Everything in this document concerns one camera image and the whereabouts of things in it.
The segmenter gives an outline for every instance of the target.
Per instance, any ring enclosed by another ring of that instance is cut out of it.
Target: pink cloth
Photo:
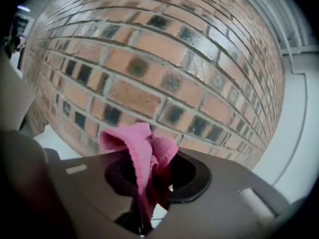
[[[159,203],[167,209],[164,203],[170,193],[169,163],[178,146],[173,139],[152,134],[148,123],[105,129],[100,134],[100,141],[101,147],[108,152],[125,147],[129,150],[137,178],[142,223],[146,230],[151,229],[155,205]],[[161,188],[152,183],[155,177]]]

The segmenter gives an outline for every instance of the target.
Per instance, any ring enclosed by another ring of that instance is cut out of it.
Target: ceiling light
[[[28,7],[24,7],[22,5],[18,5],[17,8],[21,9],[21,10],[25,10],[25,11],[30,11],[30,9]]]

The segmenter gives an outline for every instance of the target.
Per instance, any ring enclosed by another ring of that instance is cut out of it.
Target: white surface
[[[283,110],[275,134],[253,172],[273,185],[291,158],[297,143],[306,106],[302,75],[286,72]]]
[[[54,149],[58,152],[60,159],[72,159],[82,157],[71,149],[53,130],[50,125],[46,125],[44,132],[37,135],[36,140],[43,148]]]
[[[296,153],[275,184],[275,188],[290,202],[307,195],[319,174],[319,55],[295,55],[294,70],[306,74],[308,86],[306,120]]]
[[[12,54],[11,59],[10,59],[10,64],[13,67],[14,71],[22,79],[22,72],[18,69],[19,58],[20,58],[20,52],[16,52],[16,53]]]
[[[35,95],[12,68],[3,48],[0,68],[0,128],[18,130]]]
[[[293,62],[295,73],[306,74],[307,85],[303,75],[287,72],[284,106],[276,133],[253,170],[291,203],[310,192],[319,174],[319,55],[294,55]],[[303,133],[294,152],[304,115]]]

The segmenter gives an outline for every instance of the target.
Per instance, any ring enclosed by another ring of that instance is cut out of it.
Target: white wall
[[[294,73],[286,65],[277,130],[254,169],[290,202],[307,195],[319,174],[319,55],[294,55],[293,61]]]

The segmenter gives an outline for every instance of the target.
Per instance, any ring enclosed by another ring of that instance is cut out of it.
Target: brick wall
[[[252,169],[283,104],[280,53],[246,0],[56,0],[25,54],[46,118],[82,155],[102,129],[147,121]]]

